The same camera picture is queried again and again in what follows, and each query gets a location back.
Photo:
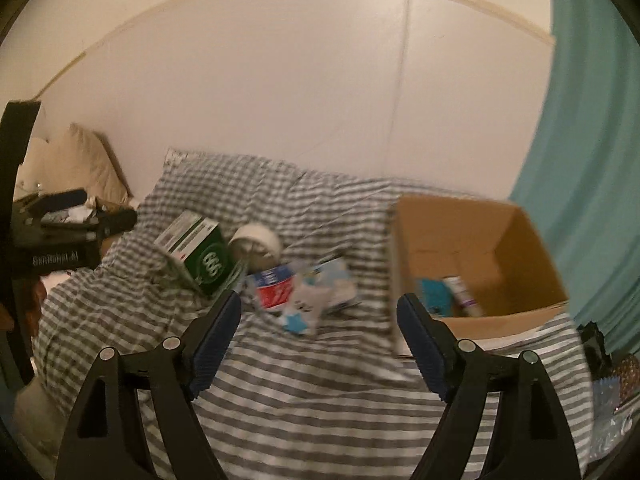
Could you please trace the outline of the green white medicine box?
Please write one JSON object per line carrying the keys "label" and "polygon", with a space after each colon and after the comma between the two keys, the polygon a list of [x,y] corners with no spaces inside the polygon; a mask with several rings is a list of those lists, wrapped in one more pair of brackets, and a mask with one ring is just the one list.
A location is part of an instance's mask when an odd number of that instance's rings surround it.
{"label": "green white medicine box", "polygon": [[154,245],[180,278],[205,296],[213,296],[233,269],[220,224],[194,211],[179,214]]}

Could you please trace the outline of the white tape roll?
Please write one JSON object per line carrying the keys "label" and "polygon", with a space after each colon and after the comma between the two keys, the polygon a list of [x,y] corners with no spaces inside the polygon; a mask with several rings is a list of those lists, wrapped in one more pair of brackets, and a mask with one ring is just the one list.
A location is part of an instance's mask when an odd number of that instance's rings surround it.
{"label": "white tape roll", "polygon": [[283,252],[277,233],[261,223],[240,226],[231,237],[229,248],[235,260],[244,261],[252,273],[277,266]]}

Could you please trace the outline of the clear plastic bottle blue label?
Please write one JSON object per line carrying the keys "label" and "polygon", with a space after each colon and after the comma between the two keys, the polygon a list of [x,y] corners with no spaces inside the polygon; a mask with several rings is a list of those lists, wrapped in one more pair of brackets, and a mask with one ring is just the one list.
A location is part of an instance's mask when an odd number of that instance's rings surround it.
{"label": "clear plastic bottle blue label", "polygon": [[248,277],[248,287],[258,307],[265,311],[277,311],[286,304],[295,283],[296,272],[288,264],[280,264]]}

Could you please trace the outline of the small white tube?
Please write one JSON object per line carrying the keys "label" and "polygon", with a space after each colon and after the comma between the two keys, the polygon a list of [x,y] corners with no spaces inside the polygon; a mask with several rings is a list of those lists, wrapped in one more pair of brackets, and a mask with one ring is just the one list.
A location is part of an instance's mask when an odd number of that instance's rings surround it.
{"label": "small white tube", "polygon": [[468,318],[481,318],[484,315],[482,307],[475,300],[468,286],[466,286],[460,276],[447,276],[443,278],[442,281],[454,297],[454,301],[463,316],[467,316]]}

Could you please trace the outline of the blue blister pack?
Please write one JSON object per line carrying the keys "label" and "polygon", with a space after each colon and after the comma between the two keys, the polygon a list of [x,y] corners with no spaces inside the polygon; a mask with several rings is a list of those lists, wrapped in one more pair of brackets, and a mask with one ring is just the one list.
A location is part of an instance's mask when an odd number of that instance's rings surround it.
{"label": "blue blister pack", "polygon": [[452,315],[452,295],[443,281],[421,278],[418,289],[420,300],[431,316],[448,318]]}

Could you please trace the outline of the small brown cardboard box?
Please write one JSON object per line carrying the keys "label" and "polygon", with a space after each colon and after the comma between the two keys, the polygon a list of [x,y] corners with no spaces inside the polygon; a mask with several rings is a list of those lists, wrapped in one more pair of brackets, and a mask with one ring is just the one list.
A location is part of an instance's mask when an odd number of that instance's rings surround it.
{"label": "small brown cardboard box", "polygon": [[96,214],[114,214],[115,212],[132,209],[128,203],[115,203],[98,196],[89,196],[85,201],[85,206]]}

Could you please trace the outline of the beige pillow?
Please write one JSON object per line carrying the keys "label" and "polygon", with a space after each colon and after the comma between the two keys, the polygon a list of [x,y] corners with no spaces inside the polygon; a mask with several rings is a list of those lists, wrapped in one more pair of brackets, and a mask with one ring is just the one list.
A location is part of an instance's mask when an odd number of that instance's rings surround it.
{"label": "beige pillow", "polygon": [[50,140],[33,136],[17,170],[13,199],[75,188],[83,188],[89,197],[110,203],[129,202],[126,185],[95,132],[71,124]]}

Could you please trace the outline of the patterned white pillow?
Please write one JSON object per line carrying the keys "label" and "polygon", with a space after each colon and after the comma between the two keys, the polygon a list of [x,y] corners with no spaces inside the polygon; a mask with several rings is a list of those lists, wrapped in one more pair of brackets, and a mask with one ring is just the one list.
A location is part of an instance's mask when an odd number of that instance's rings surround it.
{"label": "patterned white pillow", "polygon": [[188,162],[202,156],[198,151],[177,150],[176,148],[168,148],[165,153],[163,167],[165,169],[175,168],[180,166],[183,162]]}

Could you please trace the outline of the open cardboard box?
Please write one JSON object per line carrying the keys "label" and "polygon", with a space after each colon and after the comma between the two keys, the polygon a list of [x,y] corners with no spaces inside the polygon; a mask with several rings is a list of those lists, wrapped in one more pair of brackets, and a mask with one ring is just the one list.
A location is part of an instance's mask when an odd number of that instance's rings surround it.
{"label": "open cardboard box", "polygon": [[460,276],[483,309],[463,316],[454,297],[442,320],[459,338],[497,348],[563,313],[568,295],[526,212],[509,202],[404,195],[390,220],[390,307],[421,278]]}

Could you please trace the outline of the blue white tissue packet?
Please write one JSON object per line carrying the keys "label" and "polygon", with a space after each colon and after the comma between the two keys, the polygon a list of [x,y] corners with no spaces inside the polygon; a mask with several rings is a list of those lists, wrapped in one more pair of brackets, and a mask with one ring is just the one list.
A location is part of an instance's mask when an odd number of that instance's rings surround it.
{"label": "blue white tissue packet", "polygon": [[318,332],[325,315],[359,302],[356,281],[344,258],[326,260],[296,273],[296,283],[281,310],[282,327],[297,336]]}

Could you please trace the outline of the teal curtain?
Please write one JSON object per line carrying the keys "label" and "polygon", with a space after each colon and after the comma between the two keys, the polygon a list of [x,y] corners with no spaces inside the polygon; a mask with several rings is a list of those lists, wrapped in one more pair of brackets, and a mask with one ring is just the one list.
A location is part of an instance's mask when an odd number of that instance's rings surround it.
{"label": "teal curtain", "polygon": [[564,281],[570,316],[639,351],[639,45],[611,0],[552,0],[544,109],[511,193]]}

